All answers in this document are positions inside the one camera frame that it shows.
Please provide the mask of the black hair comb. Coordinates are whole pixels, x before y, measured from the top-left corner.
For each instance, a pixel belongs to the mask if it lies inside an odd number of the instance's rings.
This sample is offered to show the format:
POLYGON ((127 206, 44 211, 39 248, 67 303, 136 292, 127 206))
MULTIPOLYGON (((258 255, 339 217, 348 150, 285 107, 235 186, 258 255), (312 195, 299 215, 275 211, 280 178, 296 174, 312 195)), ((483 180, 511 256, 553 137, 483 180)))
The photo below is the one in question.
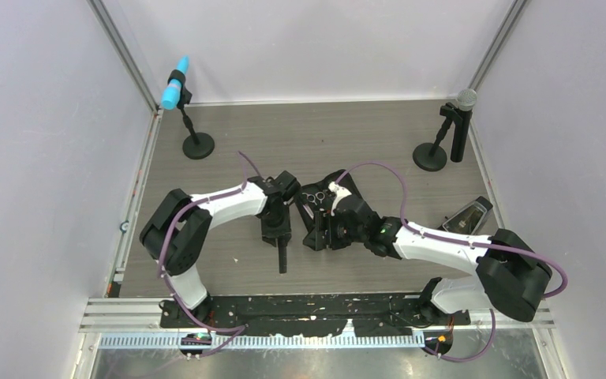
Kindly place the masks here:
POLYGON ((277 238, 278 266, 280 274, 287 273, 287 244, 288 239, 286 237, 282 236, 277 238))

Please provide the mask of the silver hair scissors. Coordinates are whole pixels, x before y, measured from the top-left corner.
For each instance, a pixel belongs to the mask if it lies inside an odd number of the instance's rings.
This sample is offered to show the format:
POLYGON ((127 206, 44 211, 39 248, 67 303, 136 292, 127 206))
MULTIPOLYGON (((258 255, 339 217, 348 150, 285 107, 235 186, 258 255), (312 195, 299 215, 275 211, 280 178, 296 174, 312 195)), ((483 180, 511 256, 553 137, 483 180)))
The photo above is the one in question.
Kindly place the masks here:
POLYGON ((318 191, 316 193, 306 193, 302 194, 304 202, 312 205, 322 205, 326 200, 326 193, 322 191, 318 191))

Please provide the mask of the black zip tool case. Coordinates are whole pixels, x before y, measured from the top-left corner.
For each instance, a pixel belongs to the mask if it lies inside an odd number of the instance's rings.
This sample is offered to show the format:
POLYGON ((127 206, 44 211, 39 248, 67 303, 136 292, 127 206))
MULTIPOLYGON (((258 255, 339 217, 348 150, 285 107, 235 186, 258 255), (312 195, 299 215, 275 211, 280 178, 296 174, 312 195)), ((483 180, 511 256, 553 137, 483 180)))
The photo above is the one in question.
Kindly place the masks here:
POLYGON ((302 244, 308 248, 310 248, 311 250, 313 250, 313 217, 314 217, 314 212, 316 210, 319 210, 320 208, 324 209, 330 209, 332 202, 333 202, 333 197, 335 196, 329 189, 328 189, 328 185, 330 182, 337 182, 340 186, 344 186, 346 187, 352 194, 361 196, 361 193, 359 192, 355 181, 353 180, 353 178, 351 177, 350 174, 347 174, 346 176, 342 176, 342 173, 344 172, 343 169, 341 170, 337 170, 329 175, 327 175, 324 179, 322 179, 319 182, 315 182, 312 184, 308 184, 305 186, 302 186, 301 189, 299 190, 299 192, 297 193, 297 197, 295 200, 295 204, 297 207, 297 210, 299 211, 299 214, 301 215, 302 221, 305 225, 305 228, 307 230, 307 235, 303 238, 302 240, 302 244), (316 193, 318 191, 322 191, 326 193, 326 200, 324 201, 324 203, 322 205, 312 205, 312 204, 307 204, 304 202, 304 199, 302 197, 302 194, 304 192, 306 193, 316 193))

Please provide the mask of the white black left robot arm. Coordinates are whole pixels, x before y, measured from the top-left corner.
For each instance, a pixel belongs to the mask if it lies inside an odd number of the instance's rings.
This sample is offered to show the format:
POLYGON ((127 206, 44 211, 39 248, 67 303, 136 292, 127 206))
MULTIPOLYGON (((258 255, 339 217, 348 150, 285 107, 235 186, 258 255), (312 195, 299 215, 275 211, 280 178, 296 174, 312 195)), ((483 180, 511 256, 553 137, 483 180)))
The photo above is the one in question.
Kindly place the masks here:
POLYGON ((288 171, 276 178, 255 176, 224 191, 188 195, 171 190, 145 224, 140 244, 158 263, 158 274, 181 301, 180 316, 200 327, 210 317, 196 263, 208 232, 222 224, 255 216, 261 238, 277 247, 279 272, 287 271, 287 245, 291 240, 290 209, 300 192, 299 181, 288 171))

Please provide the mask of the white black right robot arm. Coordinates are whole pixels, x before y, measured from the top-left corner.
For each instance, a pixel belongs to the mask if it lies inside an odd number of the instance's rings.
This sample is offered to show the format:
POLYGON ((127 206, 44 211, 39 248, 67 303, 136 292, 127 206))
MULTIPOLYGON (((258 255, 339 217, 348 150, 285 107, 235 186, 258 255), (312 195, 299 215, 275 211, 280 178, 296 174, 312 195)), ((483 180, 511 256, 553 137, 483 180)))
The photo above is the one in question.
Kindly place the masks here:
POLYGON ((552 278, 551 268, 524 248, 513 232, 500 229, 493 236, 459 235, 397 217, 381 217, 355 194, 328 197, 321 205, 327 222, 324 241, 333 249, 362 244, 378 257, 428 261, 466 275, 460 279, 436 277, 418 298, 421 318, 439 324, 453 313, 496 310, 520 322, 531 322, 552 278))

